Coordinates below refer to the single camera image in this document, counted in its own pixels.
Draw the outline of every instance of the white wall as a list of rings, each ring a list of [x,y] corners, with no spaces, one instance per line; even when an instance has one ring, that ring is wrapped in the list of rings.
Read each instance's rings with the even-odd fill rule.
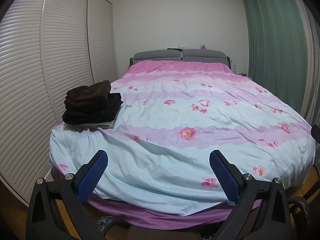
[[[118,78],[137,52],[185,46],[224,52],[248,73],[248,31],[242,0],[113,0]]]

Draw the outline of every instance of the silver bolt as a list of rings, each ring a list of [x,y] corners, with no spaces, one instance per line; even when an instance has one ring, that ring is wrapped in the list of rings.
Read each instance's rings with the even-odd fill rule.
[[[37,179],[37,184],[42,184],[42,183],[43,183],[43,179],[42,178]]]
[[[247,180],[252,180],[252,175],[249,173],[244,174],[244,178]]]
[[[275,178],[275,182],[276,182],[277,184],[280,184],[282,181],[281,181],[281,179],[279,179],[279,178]]]
[[[66,180],[71,180],[73,178],[73,174],[72,173],[68,173],[66,176],[64,176],[64,178]]]

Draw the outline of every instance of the blue textured pad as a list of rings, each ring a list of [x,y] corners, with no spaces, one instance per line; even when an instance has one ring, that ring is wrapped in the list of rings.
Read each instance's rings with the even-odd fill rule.
[[[80,204],[82,204],[85,201],[88,201],[92,192],[97,186],[101,176],[103,175],[107,165],[108,155],[106,152],[103,151],[79,183],[77,199]]]
[[[214,151],[210,153],[209,162],[228,200],[237,204],[240,200],[238,183]]]

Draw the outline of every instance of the bed sheet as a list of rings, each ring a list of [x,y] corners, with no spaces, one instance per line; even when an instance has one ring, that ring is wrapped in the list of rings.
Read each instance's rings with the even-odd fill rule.
[[[153,211],[189,215],[226,202],[209,165],[220,150],[242,173],[301,185],[315,157],[309,124],[222,63],[143,61],[111,92],[124,104],[111,129],[59,125],[50,158],[75,173],[99,150],[108,167],[94,193]]]

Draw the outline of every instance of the white louvered door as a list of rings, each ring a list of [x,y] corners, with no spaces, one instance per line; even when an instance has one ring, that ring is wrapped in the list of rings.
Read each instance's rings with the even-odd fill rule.
[[[59,122],[68,90],[92,85],[86,28],[87,0],[46,0],[41,22],[42,64]]]
[[[88,39],[94,82],[115,81],[111,3],[106,0],[88,0]]]
[[[57,125],[40,58],[43,2],[15,0],[0,23],[0,173],[25,203],[50,168],[49,137]]]

